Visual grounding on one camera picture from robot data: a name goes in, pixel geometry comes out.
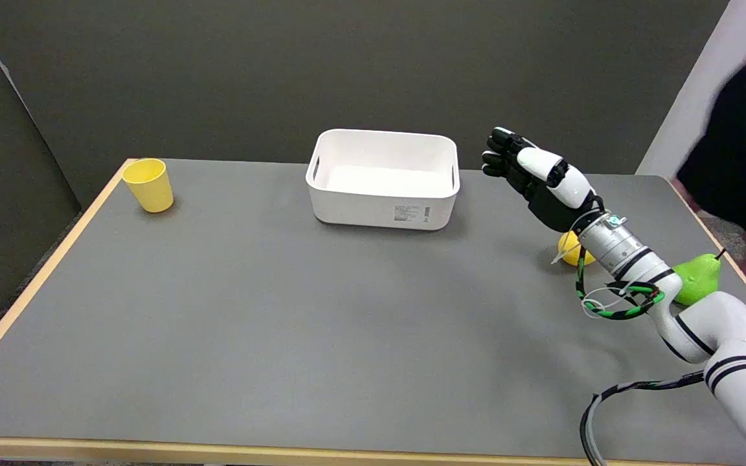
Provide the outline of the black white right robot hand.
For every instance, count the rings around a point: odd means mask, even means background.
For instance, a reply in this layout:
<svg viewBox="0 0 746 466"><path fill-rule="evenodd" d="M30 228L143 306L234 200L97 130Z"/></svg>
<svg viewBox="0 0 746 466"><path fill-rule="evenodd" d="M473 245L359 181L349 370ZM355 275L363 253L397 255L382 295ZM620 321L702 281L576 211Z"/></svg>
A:
<svg viewBox="0 0 746 466"><path fill-rule="evenodd" d="M492 130L486 147L483 174L505 179L551 230L579 233L604 215L603 199L583 172L562 156L501 127Z"/></svg>

